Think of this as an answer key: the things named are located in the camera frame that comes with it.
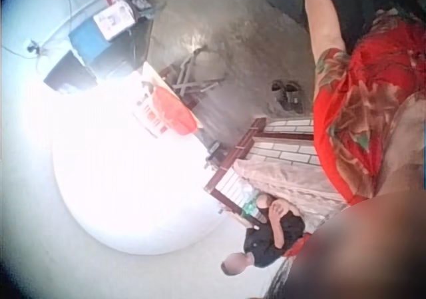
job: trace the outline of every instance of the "green object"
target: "green object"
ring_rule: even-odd
[[[244,204],[244,206],[242,207],[241,217],[246,218],[247,216],[252,216],[254,214],[257,208],[256,199],[257,199],[257,196],[253,198],[251,201]]]

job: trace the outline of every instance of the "pair of shoes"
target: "pair of shoes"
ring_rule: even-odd
[[[272,82],[271,90],[276,94],[277,101],[285,111],[294,111],[297,114],[304,113],[304,107],[300,95],[300,86],[295,82],[283,83],[281,80]]]

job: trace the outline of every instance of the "hand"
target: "hand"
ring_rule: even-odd
[[[269,219],[271,222],[280,221],[284,215],[284,208],[280,204],[272,204],[269,211]]]

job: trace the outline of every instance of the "black shirt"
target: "black shirt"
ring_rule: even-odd
[[[301,217],[289,211],[281,218],[280,223],[284,232],[284,246],[281,249],[274,245],[274,233],[270,222],[260,225],[259,230],[247,229],[244,252],[253,254],[254,266],[264,268],[271,265],[302,237],[305,223]]]

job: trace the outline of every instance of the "white tile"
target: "white tile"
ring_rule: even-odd
[[[321,164],[320,160],[319,160],[319,158],[317,156],[312,156],[311,159],[309,160],[309,163],[310,164],[318,164],[318,165]]]
[[[314,126],[299,126],[296,131],[303,131],[307,133],[313,133],[314,132]]]
[[[272,149],[274,146],[273,143],[254,143],[253,147],[256,148],[265,148],[265,149]]]
[[[294,161],[293,162],[293,166],[300,166],[300,167],[305,167],[305,168],[315,168],[318,167],[318,165],[314,165],[314,164],[306,164],[304,162],[298,162],[298,161]]]
[[[276,150],[269,150],[269,149],[257,149],[256,154],[260,154],[261,156],[278,158],[281,152]]]
[[[266,157],[266,161],[280,162],[282,164],[292,164],[292,162],[289,160],[282,160],[282,159],[272,158],[272,157]]]
[[[297,152],[299,149],[299,145],[275,144],[274,149],[280,151]]]
[[[258,154],[250,154],[250,158],[248,157],[247,159],[248,160],[254,160],[254,161],[264,161],[266,159],[266,157],[265,156],[260,156]]]
[[[314,146],[300,146],[299,152],[302,154],[317,154]]]
[[[309,126],[310,123],[310,119],[302,119],[295,121],[287,121],[287,126]]]
[[[280,155],[281,159],[294,160],[300,162],[308,162],[310,155],[308,154],[298,154],[294,152],[282,152]]]
[[[276,131],[277,133],[284,133],[284,132],[290,133],[295,130],[296,130],[295,127],[289,127],[289,126],[274,127],[274,131]]]
[[[276,126],[285,126],[287,121],[276,121],[274,123],[270,123],[268,127],[276,127]]]

